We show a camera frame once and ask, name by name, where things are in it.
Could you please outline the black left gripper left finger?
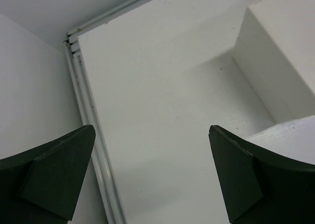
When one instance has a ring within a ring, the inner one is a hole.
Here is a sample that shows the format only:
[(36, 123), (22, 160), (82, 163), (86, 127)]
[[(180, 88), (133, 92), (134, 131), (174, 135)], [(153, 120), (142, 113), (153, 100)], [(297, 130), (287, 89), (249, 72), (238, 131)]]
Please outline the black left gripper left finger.
[(95, 143), (84, 125), (0, 161), (2, 224), (66, 224), (72, 220)]

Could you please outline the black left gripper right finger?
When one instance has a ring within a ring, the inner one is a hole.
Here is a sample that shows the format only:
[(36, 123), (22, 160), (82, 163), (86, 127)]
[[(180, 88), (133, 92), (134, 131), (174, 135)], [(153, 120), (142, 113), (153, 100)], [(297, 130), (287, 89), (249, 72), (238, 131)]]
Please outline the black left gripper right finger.
[(231, 224), (313, 224), (315, 166), (250, 143), (220, 126), (209, 141)]

